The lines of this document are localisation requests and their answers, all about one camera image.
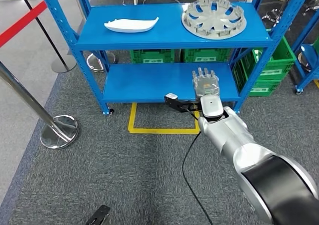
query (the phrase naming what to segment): silver robot arm segment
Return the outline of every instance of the silver robot arm segment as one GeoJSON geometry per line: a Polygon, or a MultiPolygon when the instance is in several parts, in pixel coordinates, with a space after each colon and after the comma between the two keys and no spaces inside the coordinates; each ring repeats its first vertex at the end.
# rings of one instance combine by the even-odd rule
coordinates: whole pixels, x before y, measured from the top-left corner
{"type": "Polygon", "coordinates": [[[202,111],[198,124],[234,169],[239,188],[257,216],[275,225],[319,225],[314,181],[299,163],[254,141],[247,126],[229,107],[222,107],[218,77],[198,68],[192,73],[196,102],[167,94],[165,102],[179,112],[202,111]]]}
{"type": "MultiPolygon", "coordinates": [[[[319,208],[317,187],[304,168],[256,143],[247,126],[229,107],[224,107],[220,119],[210,120],[207,115],[214,114],[210,111],[216,110],[216,106],[210,102],[203,103],[211,100],[210,97],[201,98],[204,115],[198,119],[201,130],[232,166],[239,188],[259,219],[270,224],[298,224],[293,221],[296,220],[290,215],[293,211],[284,211],[281,205],[292,205],[290,201],[299,196],[310,197],[311,202],[308,205],[319,208]]],[[[308,214],[302,217],[304,216],[308,222],[303,224],[319,224],[317,215],[314,217],[314,223],[309,222],[308,214]]]]}

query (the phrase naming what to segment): gray carpet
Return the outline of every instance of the gray carpet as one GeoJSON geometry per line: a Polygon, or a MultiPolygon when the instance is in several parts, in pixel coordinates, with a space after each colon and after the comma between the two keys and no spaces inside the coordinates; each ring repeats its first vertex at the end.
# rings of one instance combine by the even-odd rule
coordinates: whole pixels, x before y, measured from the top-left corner
{"type": "MultiPolygon", "coordinates": [[[[310,84],[296,96],[290,76],[298,79],[292,71],[270,98],[249,98],[240,116],[258,143],[296,159],[319,183],[319,90],[310,84]]],[[[32,144],[35,157],[9,224],[83,225],[100,204],[112,208],[109,225],[209,224],[181,171],[194,135],[130,134],[130,104],[110,105],[115,113],[106,117],[78,68],[58,79],[51,113],[75,116],[80,135],[60,151],[32,144]]],[[[194,121],[163,105],[137,106],[136,127],[167,123],[187,128],[194,121]]],[[[232,168],[203,136],[190,152],[186,173],[215,224],[263,224],[241,194],[232,168]]]]}

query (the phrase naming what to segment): shelf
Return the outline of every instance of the shelf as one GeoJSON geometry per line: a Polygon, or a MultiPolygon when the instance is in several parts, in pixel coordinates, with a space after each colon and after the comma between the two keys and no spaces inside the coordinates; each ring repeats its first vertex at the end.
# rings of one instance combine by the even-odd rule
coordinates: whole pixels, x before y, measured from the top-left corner
{"type": "Polygon", "coordinates": [[[181,4],[148,4],[93,7],[80,38],[78,50],[187,49],[187,48],[261,48],[271,43],[259,16],[250,3],[235,3],[244,9],[247,27],[241,34],[225,40],[207,40],[193,35],[182,24],[181,4]],[[115,19],[158,21],[143,33],[118,33],[104,23],[115,19]]]}
{"type": "Polygon", "coordinates": [[[227,63],[165,63],[112,65],[104,86],[107,103],[164,102],[168,93],[181,100],[195,100],[193,70],[214,70],[219,78],[222,101],[239,100],[236,85],[227,63]]]}
{"type": "Polygon", "coordinates": [[[301,46],[302,56],[307,61],[307,63],[313,69],[315,67],[317,56],[314,48],[310,44],[302,44],[301,46]]]}

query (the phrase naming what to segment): metal pole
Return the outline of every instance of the metal pole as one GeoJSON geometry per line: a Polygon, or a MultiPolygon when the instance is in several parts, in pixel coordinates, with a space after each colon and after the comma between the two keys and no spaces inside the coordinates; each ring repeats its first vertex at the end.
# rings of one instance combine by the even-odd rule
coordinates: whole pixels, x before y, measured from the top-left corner
{"type": "MultiPolygon", "coordinates": [[[[33,9],[30,5],[30,3],[29,3],[28,0],[23,0],[23,1],[26,4],[26,6],[28,6],[28,8],[29,10],[33,9]]],[[[70,71],[70,70],[73,69],[74,67],[75,67],[76,61],[72,56],[70,56],[70,55],[67,56],[67,63],[66,63],[66,61],[57,50],[57,48],[55,46],[55,44],[51,40],[51,38],[48,34],[48,32],[45,30],[45,28],[42,25],[42,23],[38,17],[35,18],[35,20],[36,20],[36,22],[38,22],[38,26],[40,26],[40,28],[43,31],[43,33],[44,33],[45,37],[47,37],[47,39],[53,47],[53,49],[55,51],[55,53],[57,53],[57,55],[59,57],[59,59],[60,60],[60,62],[63,66],[63,68],[61,68],[61,64],[59,61],[54,61],[52,64],[52,70],[53,71],[57,72],[57,73],[64,73],[64,72],[70,71]]]]}
{"type": "Polygon", "coordinates": [[[42,129],[41,136],[41,141],[43,145],[51,149],[63,148],[74,141],[78,135],[78,126],[75,119],[65,115],[52,118],[1,61],[0,78],[14,90],[46,123],[46,126],[42,129]]]}

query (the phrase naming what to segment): floor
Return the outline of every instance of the floor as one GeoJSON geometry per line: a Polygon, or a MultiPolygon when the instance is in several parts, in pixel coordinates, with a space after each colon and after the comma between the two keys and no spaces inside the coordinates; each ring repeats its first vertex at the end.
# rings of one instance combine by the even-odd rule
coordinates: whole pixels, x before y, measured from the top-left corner
{"type": "MultiPolygon", "coordinates": [[[[121,2],[93,1],[97,5],[121,2]]],[[[12,6],[22,6],[18,3],[12,2],[12,6]]],[[[61,3],[76,29],[81,18],[75,2],[61,3]]],[[[2,8],[5,5],[0,4],[0,14],[4,13],[2,8]]],[[[61,53],[67,53],[66,45],[48,11],[40,19],[61,53]]],[[[8,21],[11,22],[8,23],[14,20],[8,16],[8,21]]],[[[296,29],[302,26],[295,25],[296,29]]],[[[129,134],[127,124],[130,104],[111,105],[115,114],[110,117],[98,113],[97,104],[78,68],[59,76],[54,84],[57,75],[50,68],[54,54],[41,35],[36,24],[30,24],[29,30],[27,27],[25,33],[22,31],[2,48],[0,57],[39,102],[46,104],[50,113],[75,116],[80,122],[81,134],[75,143],[64,150],[44,149],[37,137],[41,128],[41,124],[36,124],[37,117],[0,83],[0,106],[3,106],[1,111],[5,111],[0,116],[5,116],[0,120],[0,137],[5,141],[0,147],[0,196],[5,197],[17,169],[15,178],[20,176],[22,181],[19,191],[9,190],[0,209],[0,217],[2,212],[5,213],[4,217],[13,225],[66,221],[78,225],[105,203],[112,207],[109,224],[207,224],[180,171],[181,161],[193,136],[129,134]],[[12,131],[20,132],[12,135],[12,131]]],[[[297,35],[293,31],[287,37],[291,43],[297,35]]],[[[315,37],[314,32],[308,40],[315,37]]],[[[119,62],[129,60],[126,51],[115,53],[119,62]]],[[[96,76],[102,82],[103,75],[96,76]]],[[[318,91],[310,84],[302,96],[296,96],[293,90],[296,79],[297,76],[292,71],[271,98],[248,99],[241,117],[257,142],[297,160],[318,183],[319,164],[315,156],[319,152],[316,146],[318,127],[313,116],[318,91]]],[[[185,128],[194,123],[187,115],[154,104],[138,105],[136,117],[136,127],[165,127],[169,123],[185,128]]],[[[186,173],[215,223],[262,224],[239,193],[232,169],[205,138],[198,141],[186,164],[186,173]]]]}
{"type": "MultiPolygon", "coordinates": [[[[32,7],[42,0],[31,0],[32,7]]],[[[75,0],[60,0],[72,28],[81,21],[75,0]]],[[[0,1],[0,33],[24,16],[28,7],[23,1],[0,1]]],[[[38,17],[62,55],[69,51],[51,14],[38,17]]],[[[32,21],[0,49],[0,59],[40,104],[44,106],[57,74],[51,69],[58,59],[44,34],[32,21]]],[[[38,117],[5,83],[0,80],[0,204],[20,162],[38,117]]]]}

